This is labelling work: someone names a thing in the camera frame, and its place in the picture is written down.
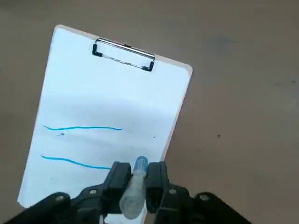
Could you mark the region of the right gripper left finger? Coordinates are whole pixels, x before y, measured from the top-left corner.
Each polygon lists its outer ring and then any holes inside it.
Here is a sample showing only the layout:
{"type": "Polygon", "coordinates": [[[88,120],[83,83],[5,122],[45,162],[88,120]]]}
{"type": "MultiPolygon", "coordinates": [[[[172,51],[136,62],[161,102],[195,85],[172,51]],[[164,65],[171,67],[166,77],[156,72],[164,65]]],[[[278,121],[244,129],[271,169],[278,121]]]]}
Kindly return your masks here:
{"type": "Polygon", "coordinates": [[[114,162],[104,182],[71,198],[57,192],[7,221],[8,224],[103,224],[108,214],[121,214],[119,201],[131,178],[129,163],[114,162]]]}

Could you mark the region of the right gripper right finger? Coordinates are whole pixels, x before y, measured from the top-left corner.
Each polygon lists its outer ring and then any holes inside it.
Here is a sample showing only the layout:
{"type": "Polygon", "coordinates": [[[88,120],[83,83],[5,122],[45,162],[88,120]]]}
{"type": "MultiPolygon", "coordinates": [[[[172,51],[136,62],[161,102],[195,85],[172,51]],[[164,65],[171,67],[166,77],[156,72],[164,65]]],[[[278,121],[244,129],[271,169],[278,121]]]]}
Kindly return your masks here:
{"type": "Polygon", "coordinates": [[[210,192],[192,197],[169,182],[165,162],[152,162],[146,176],[146,207],[155,224],[249,224],[236,210],[210,192]]]}

